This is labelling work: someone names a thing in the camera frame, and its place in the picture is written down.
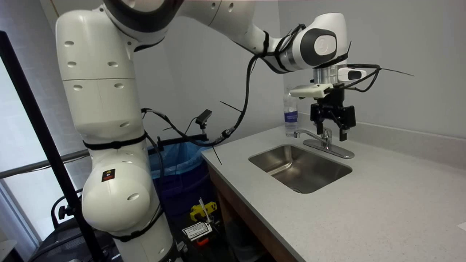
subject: black cable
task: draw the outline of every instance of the black cable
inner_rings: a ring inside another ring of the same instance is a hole
[[[290,44],[294,41],[297,32],[304,28],[306,28],[304,25],[299,25],[297,28],[293,29],[293,32],[290,32],[284,38],[281,38],[275,47],[274,57],[275,57],[277,64],[280,66],[280,69],[284,73],[290,73],[290,70],[281,63],[280,56],[290,47]]]
[[[224,140],[227,140],[227,139],[237,130],[237,127],[243,123],[243,118],[245,118],[245,115],[246,115],[246,112],[248,112],[248,105],[249,105],[250,73],[252,73],[252,69],[253,69],[255,61],[256,61],[258,58],[261,58],[261,57],[262,57],[262,54],[256,54],[256,56],[253,56],[253,57],[249,60],[248,72],[246,72],[245,102],[243,102],[243,109],[240,111],[240,115],[237,117],[234,125],[233,125],[232,128],[229,128],[229,130],[224,130],[224,131],[221,133],[221,137],[218,137],[218,139],[214,140],[214,141],[200,143],[200,141],[195,141],[195,140],[189,139],[185,133],[179,131],[179,130],[173,125],[173,123],[170,121],[169,117],[166,117],[166,115],[162,114],[162,112],[153,111],[153,109],[150,109],[150,108],[143,108],[143,109],[141,109],[141,111],[143,111],[143,115],[146,115],[147,112],[151,112],[151,114],[157,115],[157,117],[162,118],[165,123],[167,123],[167,124],[175,130],[175,133],[176,133],[178,136],[181,136],[181,137],[185,139],[186,141],[191,141],[191,143],[194,143],[194,144],[197,144],[197,146],[201,146],[201,147],[214,147],[214,146],[218,146],[220,143],[223,143]]]
[[[185,134],[189,131],[192,123],[194,123],[197,118],[198,118],[198,117],[194,117],[194,118],[189,121],[189,124],[188,124],[186,130],[185,130]]]
[[[220,104],[223,104],[223,105],[226,105],[226,107],[232,108],[232,109],[233,109],[233,111],[236,111],[236,112],[242,112],[240,109],[237,109],[236,107],[233,107],[233,105],[230,105],[230,104],[227,104],[227,102],[224,102],[224,101],[220,101]]]
[[[296,40],[297,34],[306,28],[304,25],[299,25],[297,28],[294,28],[294,31],[288,35],[285,44],[283,45],[281,50],[278,50],[278,53],[284,53],[287,48],[290,48],[290,45],[293,44],[293,41]],[[143,108],[141,112],[143,112],[143,118],[147,115],[147,112],[151,112],[154,115],[157,115],[159,118],[162,118],[165,123],[167,123],[178,136],[181,136],[182,139],[185,139],[186,141],[192,143],[192,144],[197,144],[197,146],[201,146],[201,147],[216,147],[218,146],[220,143],[223,143],[224,140],[227,140],[236,130],[237,127],[243,123],[245,120],[245,115],[248,112],[248,105],[249,105],[249,93],[250,93],[250,74],[252,74],[252,70],[256,64],[256,60],[258,58],[264,58],[266,56],[274,56],[274,53],[268,53],[266,50],[264,50],[264,53],[261,54],[255,54],[249,63],[248,63],[248,70],[246,70],[246,91],[245,91],[245,102],[243,102],[243,108],[240,111],[240,115],[237,117],[234,125],[229,130],[224,130],[221,133],[221,137],[218,137],[217,140],[214,141],[208,141],[208,143],[200,143],[200,141],[195,141],[192,139],[189,139],[185,133],[179,131],[173,123],[170,121],[170,118],[162,112],[157,112],[157,111],[153,111],[151,108]]]
[[[342,89],[355,91],[355,92],[360,92],[360,93],[366,93],[374,86],[376,80],[379,79],[379,73],[382,70],[414,77],[414,74],[411,74],[411,73],[400,72],[400,70],[393,70],[393,69],[383,69],[379,64],[345,64],[345,67],[349,67],[349,69],[373,69],[374,70],[370,74],[367,74],[366,77],[363,77],[363,79],[360,79],[357,82],[352,82],[352,83],[349,83],[349,85],[342,88]],[[360,83],[366,82],[370,77],[373,77],[373,79],[371,79],[371,82],[368,83],[368,86],[366,89],[355,88],[355,85],[360,85]]]
[[[150,141],[151,147],[156,150],[156,155],[159,157],[160,178],[163,178],[165,176],[165,162],[163,162],[162,152],[160,152],[159,146],[154,143],[154,140],[149,134],[147,134],[147,140]]]
[[[137,239],[137,238],[146,235],[159,222],[162,214],[163,214],[163,208],[160,207],[160,203],[159,203],[154,219],[143,230],[133,232],[131,235],[127,235],[127,236],[115,236],[111,233],[108,233],[108,235],[114,239],[118,239],[119,242],[131,242],[133,239]]]

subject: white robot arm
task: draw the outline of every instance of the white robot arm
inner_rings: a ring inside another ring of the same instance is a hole
[[[60,73],[93,163],[83,216],[115,238],[124,261],[167,261],[175,251],[150,178],[133,54],[162,42],[176,16],[224,34],[277,73],[313,67],[325,73],[322,83],[341,82],[335,66],[348,51],[342,15],[322,15],[307,28],[272,38],[252,24],[253,9],[252,0],[103,0],[96,10],[58,19]]]

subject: sink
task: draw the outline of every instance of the sink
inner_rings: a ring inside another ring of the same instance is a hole
[[[293,146],[249,159],[264,172],[300,194],[310,194],[351,173],[351,168]]]

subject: white countertop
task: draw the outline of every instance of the white countertop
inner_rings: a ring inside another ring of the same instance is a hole
[[[355,159],[319,153],[283,127],[217,147],[205,160],[300,261],[465,262],[466,171],[361,143]],[[297,194],[248,159],[283,144],[352,168],[312,194]]]

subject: blue trash bin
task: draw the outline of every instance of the blue trash bin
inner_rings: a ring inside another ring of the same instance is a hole
[[[149,152],[150,175],[154,181],[162,207],[172,229],[179,230],[189,224],[192,205],[202,198],[214,201],[214,189],[208,179],[207,163],[202,159],[202,147],[182,143],[163,147],[165,176],[160,178],[159,156]]]

